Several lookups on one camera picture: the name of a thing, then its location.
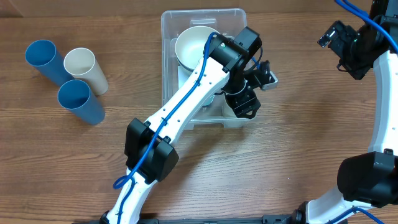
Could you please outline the clear plastic storage bin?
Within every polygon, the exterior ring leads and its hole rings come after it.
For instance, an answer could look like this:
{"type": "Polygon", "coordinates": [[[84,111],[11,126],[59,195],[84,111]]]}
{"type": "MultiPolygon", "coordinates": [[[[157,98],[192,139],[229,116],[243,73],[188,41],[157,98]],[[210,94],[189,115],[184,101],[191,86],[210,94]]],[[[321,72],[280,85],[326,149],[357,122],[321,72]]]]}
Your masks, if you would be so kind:
{"type": "MultiPolygon", "coordinates": [[[[247,26],[246,13],[240,8],[194,9],[165,11],[161,15],[162,34],[162,104],[173,97],[178,90],[178,61],[175,43],[186,29],[195,26],[211,27],[226,37],[233,38],[247,26]]],[[[226,107],[223,95],[216,95],[211,105],[202,107],[191,119],[186,130],[197,125],[222,124],[225,128],[240,128],[249,120],[237,118],[226,107]]]]}

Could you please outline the cream tumbler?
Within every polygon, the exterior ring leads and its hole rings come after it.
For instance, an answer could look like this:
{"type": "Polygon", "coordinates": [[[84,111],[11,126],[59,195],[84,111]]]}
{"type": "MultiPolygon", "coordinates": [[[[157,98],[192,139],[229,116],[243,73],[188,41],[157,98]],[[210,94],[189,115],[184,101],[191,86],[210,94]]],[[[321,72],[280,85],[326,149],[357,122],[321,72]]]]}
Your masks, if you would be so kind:
{"type": "Polygon", "coordinates": [[[108,81],[90,49],[79,47],[69,51],[63,65],[74,78],[87,82],[95,95],[103,95],[107,92],[108,81]]]}

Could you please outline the white label in bin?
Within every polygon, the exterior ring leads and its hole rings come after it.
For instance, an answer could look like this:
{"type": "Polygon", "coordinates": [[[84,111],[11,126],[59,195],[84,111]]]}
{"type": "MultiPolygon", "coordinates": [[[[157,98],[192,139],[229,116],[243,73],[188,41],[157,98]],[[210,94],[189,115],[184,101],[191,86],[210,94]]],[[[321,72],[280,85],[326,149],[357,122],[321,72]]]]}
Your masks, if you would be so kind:
{"type": "Polygon", "coordinates": [[[183,72],[180,66],[178,66],[177,77],[178,77],[178,88],[181,88],[189,78],[189,76],[183,72]]]}

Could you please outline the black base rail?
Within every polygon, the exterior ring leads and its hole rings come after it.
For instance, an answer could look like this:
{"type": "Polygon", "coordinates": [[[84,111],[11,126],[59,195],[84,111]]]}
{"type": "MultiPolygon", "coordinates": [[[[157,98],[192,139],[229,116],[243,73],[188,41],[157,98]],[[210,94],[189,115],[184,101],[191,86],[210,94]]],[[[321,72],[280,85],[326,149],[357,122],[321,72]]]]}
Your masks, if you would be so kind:
{"type": "Polygon", "coordinates": [[[261,218],[141,219],[138,224],[288,224],[290,221],[290,215],[263,215],[261,218]]]}

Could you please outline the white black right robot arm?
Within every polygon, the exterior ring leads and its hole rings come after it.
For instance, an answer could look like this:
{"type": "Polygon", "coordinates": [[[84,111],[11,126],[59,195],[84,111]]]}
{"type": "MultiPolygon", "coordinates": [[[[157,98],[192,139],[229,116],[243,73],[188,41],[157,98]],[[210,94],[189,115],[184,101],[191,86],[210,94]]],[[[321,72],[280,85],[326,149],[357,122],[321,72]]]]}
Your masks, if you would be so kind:
{"type": "Polygon", "coordinates": [[[397,1],[373,1],[369,12],[349,1],[335,2],[364,25],[354,30],[335,21],[318,44],[334,51],[340,58],[337,69],[356,80],[373,70],[373,134],[367,153],[341,163],[336,186],[302,203],[286,223],[347,223],[358,212],[380,223],[369,210],[397,204],[397,1]]]}

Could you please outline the dark blue tumbler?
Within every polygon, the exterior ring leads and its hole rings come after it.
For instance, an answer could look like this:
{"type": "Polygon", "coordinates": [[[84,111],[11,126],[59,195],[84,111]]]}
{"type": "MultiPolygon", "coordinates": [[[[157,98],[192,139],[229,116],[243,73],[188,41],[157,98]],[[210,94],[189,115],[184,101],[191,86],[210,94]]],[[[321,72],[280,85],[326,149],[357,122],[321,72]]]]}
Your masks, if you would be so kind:
{"type": "Polygon", "coordinates": [[[25,60],[54,84],[62,86],[73,80],[63,65],[64,58],[50,40],[36,40],[25,51],[25,60]]]}
{"type": "Polygon", "coordinates": [[[64,83],[57,95],[59,104],[90,125],[96,125],[105,118],[105,110],[89,85],[82,80],[64,83]]]}

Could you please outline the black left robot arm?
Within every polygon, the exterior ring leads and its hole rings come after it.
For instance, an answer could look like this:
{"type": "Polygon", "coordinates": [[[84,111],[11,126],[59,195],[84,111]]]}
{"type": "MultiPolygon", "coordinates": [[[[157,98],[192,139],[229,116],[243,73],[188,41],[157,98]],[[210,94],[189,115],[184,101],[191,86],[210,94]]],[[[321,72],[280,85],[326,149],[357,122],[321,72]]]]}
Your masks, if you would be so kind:
{"type": "Polygon", "coordinates": [[[208,35],[203,56],[174,96],[145,122],[133,119],[127,127],[124,153],[126,175],[113,184],[121,192],[100,223],[137,223],[153,186],[163,181],[179,156],[174,148],[186,125],[205,101],[223,92],[237,118],[253,119],[261,104],[254,92],[270,81],[267,62],[246,64],[262,51],[260,35],[245,27],[235,38],[208,35]]]}

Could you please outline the cream bowl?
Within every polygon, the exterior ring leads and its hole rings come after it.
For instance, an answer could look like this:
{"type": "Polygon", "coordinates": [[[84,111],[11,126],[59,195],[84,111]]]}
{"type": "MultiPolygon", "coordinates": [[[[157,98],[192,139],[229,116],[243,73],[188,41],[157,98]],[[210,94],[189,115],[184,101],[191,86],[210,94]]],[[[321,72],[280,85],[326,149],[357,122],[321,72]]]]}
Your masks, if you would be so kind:
{"type": "Polygon", "coordinates": [[[192,73],[190,73],[190,72],[188,72],[188,71],[186,71],[184,68],[182,68],[181,67],[181,69],[183,70],[183,72],[186,74],[186,75],[188,75],[188,76],[190,76],[192,73]]]}
{"type": "Polygon", "coordinates": [[[219,32],[207,26],[195,26],[183,31],[175,43],[175,54],[189,68],[197,66],[203,57],[206,41],[210,34],[219,32]]]}

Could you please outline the dark blue tumbler far left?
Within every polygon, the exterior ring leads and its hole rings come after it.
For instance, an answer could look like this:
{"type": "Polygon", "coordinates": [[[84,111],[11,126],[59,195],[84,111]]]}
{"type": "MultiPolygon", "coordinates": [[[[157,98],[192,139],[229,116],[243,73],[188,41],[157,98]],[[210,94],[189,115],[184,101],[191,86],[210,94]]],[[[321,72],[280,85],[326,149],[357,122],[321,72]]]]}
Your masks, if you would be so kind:
{"type": "Polygon", "coordinates": [[[36,40],[25,51],[25,60],[54,84],[62,86],[73,80],[63,65],[64,58],[50,40],[36,40]]]}

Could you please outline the dark blue tumbler front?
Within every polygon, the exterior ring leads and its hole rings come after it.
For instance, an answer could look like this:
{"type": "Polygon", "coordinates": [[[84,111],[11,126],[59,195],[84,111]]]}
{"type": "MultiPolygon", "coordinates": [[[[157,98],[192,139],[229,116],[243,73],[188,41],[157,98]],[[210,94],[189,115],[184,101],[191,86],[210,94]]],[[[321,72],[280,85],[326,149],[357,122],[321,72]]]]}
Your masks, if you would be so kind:
{"type": "Polygon", "coordinates": [[[96,125],[105,118],[105,110],[89,85],[82,80],[64,83],[57,95],[59,104],[90,125],[96,125]]]}

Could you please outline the light blue small cup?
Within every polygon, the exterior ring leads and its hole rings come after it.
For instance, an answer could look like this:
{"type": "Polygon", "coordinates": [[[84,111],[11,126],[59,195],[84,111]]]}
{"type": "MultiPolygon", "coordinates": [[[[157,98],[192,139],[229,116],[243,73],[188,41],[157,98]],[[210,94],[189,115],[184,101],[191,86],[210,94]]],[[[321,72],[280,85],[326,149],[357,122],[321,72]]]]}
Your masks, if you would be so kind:
{"type": "Polygon", "coordinates": [[[203,106],[209,106],[212,104],[213,100],[214,100],[214,95],[211,95],[203,104],[203,106]]]}

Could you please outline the dark blue bowl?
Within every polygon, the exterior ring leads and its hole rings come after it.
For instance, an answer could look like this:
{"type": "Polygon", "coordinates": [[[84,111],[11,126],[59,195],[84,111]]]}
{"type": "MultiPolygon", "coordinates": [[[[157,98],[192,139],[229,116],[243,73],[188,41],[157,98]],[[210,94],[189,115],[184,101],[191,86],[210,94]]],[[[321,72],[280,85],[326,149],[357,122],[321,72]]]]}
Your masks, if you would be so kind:
{"type": "Polygon", "coordinates": [[[183,62],[176,56],[176,59],[178,61],[178,64],[184,68],[186,71],[192,73],[194,71],[194,68],[189,68],[188,66],[184,65],[183,62]]]}

